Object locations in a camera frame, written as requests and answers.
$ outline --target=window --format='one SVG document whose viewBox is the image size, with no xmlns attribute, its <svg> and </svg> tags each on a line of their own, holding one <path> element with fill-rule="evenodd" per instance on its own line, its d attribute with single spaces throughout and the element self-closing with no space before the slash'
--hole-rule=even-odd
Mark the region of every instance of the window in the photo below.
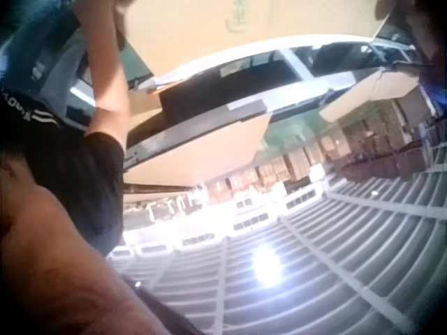
<svg viewBox="0 0 447 335">
<path fill-rule="evenodd" d="M 264 213 L 259 216 L 260 221 L 265 221 L 267 219 L 268 219 L 268 213 Z"/>
<path fill-rule="evenodd" d="M 244 229 L 244 225 L 242 223 L 236 223 L 234 226 L 235 230 Z"/>
<path fill-rule="evenodd" d="M 363 43 L 331 43 L 297 47 L 292 51 L 316 77 L 381 65 L 371 47 Z"/>
<path fill-rule="evenodd" d="M 159 245 L 159 246 L 143 246 L 141 248 L 141 251 L 143 253 L 156 253 L 157 251 L 165 251 L 166 246 L 165 245 Z"/>
<path fill-rule="evenodd" d="M 184 239 L 182 241 L 182 245 L 183 246 L 193 246 L 194 244 L 203 242 L 203 241 L 208 241 L 214 238 L 214 234 L 204 234 L 201 236 L 197 236 L 197 237 L 192 237 L 190 239 Z"/>
<path fill-rule="evenodd" d="M 112 255 L 114 256 L 131 256 L 131 252 L 127 250 L 119 250 L 119 251 L 113 251 Z"/>
<path fill-rule="evenodd" d="M 406 61 L 406 58 L 399 49 L 380 46 L 376 46 L 376 49 L 381 53 L 381 56 L 385 58 L 388 63 L 392 63 L 394 61 Z"/>
</svg>

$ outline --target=bright light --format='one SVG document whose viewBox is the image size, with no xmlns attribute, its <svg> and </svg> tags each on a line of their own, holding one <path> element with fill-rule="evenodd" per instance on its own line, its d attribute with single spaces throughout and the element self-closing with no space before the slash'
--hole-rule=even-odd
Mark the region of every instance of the bright light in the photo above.
<svg viewBox="0 0 447 335">
<path fill-rule="evenodd" d="M 258 281 L 265 287 L 281 283 L 281 260 L 269 246 L 262 245 L 253 252 L 253 268 Z"/>
</svg>

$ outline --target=person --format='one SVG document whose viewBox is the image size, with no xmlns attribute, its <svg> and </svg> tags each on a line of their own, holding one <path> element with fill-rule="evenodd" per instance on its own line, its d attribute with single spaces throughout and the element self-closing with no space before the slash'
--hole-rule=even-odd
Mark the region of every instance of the person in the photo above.
<svg viewBox="0 0 447 335">
<path fill-rule="evenodd" d="M 3 332 L 170 334 L 23 158 L 1 161 L 0 182 Z"/>
<path fill-rule="evenodd" d="M 129 95 L 119 60 L 114 1 L 78 0 L 73 13 L 43 13 L 29 27 L 20 28 L 4 48 L 3 55 L 8 58 L 1 78 L 1 159 L 23 158 L 36 183 L 62 203 L 81 236 L 107 255 L 122 237 Z M 87 44 L 96 101 L 93 119 L 84 133 L 67 126 L 63 118 L 68 90 L 84 54 L 82 48 L 65 53 L 65 63 L 57 75 L 46 78 L 42 90 L 33 87 L 35 58 L 42 52 L 39 44 L 44 35 L 58 29 L 55 22 L 76 18 Z M 30 29 L 36 36 L 29 35 Z"/>
<path fill-rule="evenodd" d="M 6 333 L 201 334 L 144 288 L 121 279 L 103 257 L 122 235 L 122 168 L 130 117 L 113 6 L 112 0 L 77 0 L 77 18 L 71 11 L 52 13 L 51 6 L 45 7 L 45 13 L 0 47 Z M 85 133 L 64 123 L 68 90 L 85 49 L 83 36 L 70 38 L 67 58 L 43 88 L 35 76 L 45 35 L 55 29 L 67 34 L 78 20 L 96 99 Z"/>
</svg>

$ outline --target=white stripe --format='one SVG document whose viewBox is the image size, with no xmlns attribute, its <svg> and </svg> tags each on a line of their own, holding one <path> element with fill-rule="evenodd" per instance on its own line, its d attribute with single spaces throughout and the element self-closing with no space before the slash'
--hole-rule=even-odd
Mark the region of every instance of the white stripe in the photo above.
<svg viewBox="0 0 447 335">
<path fill-rule="evenodd" d="M 35 119 L 36 121 L 42 122 L 43 124 L 53 123 L 53 124 L 57 125 L 57 122 L 54 119 L 42 119 L 41 117 L 38 117 L 37 115 L 33 115 L 31 118 Z"/>
<path fill-rule="evenodd" d="M 34 112 L 36 114 L 42 115 L 42 116 L 47 116 L 47 117 L 51 117 L 52 119 L 54 119 L 53 114 L 49 113 L 49 112 L 44 112 L 42 110 L 34 110 Z"/>
</svg>

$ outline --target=black sleeve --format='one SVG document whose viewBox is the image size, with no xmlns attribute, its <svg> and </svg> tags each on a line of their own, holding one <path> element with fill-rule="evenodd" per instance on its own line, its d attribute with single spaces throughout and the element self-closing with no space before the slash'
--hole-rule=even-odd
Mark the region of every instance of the black sleeve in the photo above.
<svg viewBox="0 0 447 335">
<path fill-rule="evenodd" d="M 96 203 L 96 211 L 91 208 L 91 225 L 99 226 L 100 229 L 90 232 L 91 244 L 102 254 L 107 255 L 122 238 L 123 231 L 123 164 L 124 151 L 116 139 L 104 133 L 93 133 L 85 137 L 82 143 L 83 152 L 93 160 L 96 166 L 98 177 L 96 181 L 91 180 L 90 185 L 99 183 L 102 190 L 92 191 L 88 185 L 84 189 L 89 189 L 91 202 L 90 206 Z"/>
<path fill-rule="evenodd" d="M 104 133 L 92 133 L 84 138 L 84 146 L 95 160 L 105 180 L 123 189 L 124 151 L 120 143 Z"/>
</svg>

